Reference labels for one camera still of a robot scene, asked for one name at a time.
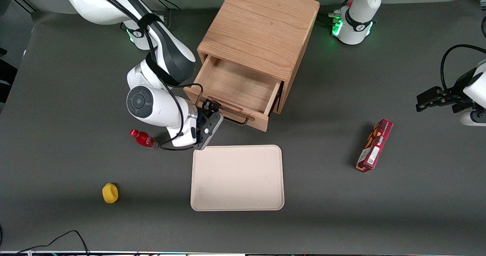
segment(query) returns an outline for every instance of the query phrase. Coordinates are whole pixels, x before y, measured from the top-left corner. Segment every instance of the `cardboard box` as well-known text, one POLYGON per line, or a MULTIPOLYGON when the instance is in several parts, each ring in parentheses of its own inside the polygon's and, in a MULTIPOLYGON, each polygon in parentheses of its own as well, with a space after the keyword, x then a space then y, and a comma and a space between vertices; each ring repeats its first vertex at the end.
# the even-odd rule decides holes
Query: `cardboard box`
POLYGON ((387 119, 383 119, 373 127, 373 131, 368 136, 366 146, 361 152, 360 158, 356 163, 356 168, 359 171, 367 172, 375 168, 392 127, 393 123, 387 121, 387 119))

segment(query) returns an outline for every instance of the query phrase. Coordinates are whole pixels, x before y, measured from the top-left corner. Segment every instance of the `gray table surface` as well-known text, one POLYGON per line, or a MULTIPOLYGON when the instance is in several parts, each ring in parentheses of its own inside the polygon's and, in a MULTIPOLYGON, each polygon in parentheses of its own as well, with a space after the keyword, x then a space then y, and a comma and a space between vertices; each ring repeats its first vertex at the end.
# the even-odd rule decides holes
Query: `gray table surface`
MULTIPOLYGON (((195 52, 215 12, 174 12, 171 29, 195 52)), ((415 111, 415 96, 440 84, 448 47, 486 46, 479 1, 383 5, 376 18, 359 46, 317 23, 268 132, 224 122, 210 143, 279 145, 284 208, 196 212, 192 152, 150 152, 128 134, 161 133, 125 107, 126 73, 146 52, 117 25, 35 15, 0 116, 2 249, 76 229, 91 250, 485 254, 486 128, 462 126, 450 107, 415 111), (360 173, 353 166, 382 118, 394 128, 376 169, 360 173), (108 182, 120 188, 116 204, 103 202, 108 182)), ((483 58, 452 53, 448 83, 483 58)), ((73 235, 52 249, 82 246, 73 235)))

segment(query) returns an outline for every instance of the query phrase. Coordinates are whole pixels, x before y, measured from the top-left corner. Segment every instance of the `wood grain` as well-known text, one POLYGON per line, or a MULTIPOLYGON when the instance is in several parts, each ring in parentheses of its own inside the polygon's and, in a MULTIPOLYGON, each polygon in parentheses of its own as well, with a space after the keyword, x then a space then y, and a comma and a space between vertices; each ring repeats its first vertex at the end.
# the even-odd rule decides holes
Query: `wood grain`
MULTIPOLYGON (((225 0, 197 51, 195 82, 224 116, 267 130, 281 113, 302 61, 319 3, 314 0, 225 0), (272 105, 283 82, 279 104, 272 105)), ((198 88, 184 88, 194 102, 198 88)))
MULTIPOLYGON (((281 81, 208 55, 195 82, 204 87, 199 106, 205 99, 217 101, 225 116, 240 122, 248 117, 248 125, 266 131, 281 81)), ((197 100, 198 87, 184 91, 192 102, 197 100)))
POLYGON ((225 0, 198 51, 289 81, 319 3, 225 0))

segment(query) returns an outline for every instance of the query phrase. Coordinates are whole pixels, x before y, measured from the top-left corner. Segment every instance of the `cabinet top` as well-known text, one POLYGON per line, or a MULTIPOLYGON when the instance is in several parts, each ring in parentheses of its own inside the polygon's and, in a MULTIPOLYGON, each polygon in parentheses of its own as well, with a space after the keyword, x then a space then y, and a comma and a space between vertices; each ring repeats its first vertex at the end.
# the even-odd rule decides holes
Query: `cabinet top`
POLYGON ((318 10, 315 0, 224 0, 198 52, 288 81, 318 10))

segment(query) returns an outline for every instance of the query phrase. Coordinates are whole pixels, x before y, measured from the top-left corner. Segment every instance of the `beige tray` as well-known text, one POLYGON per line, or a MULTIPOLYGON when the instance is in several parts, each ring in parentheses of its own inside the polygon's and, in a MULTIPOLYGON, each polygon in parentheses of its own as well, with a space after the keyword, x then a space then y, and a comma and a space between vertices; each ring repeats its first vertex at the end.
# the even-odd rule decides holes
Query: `beige tray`
POLYGON ((194 151, 193 210, 279 210, 283 204, 278 146, 215 146, 194 151))

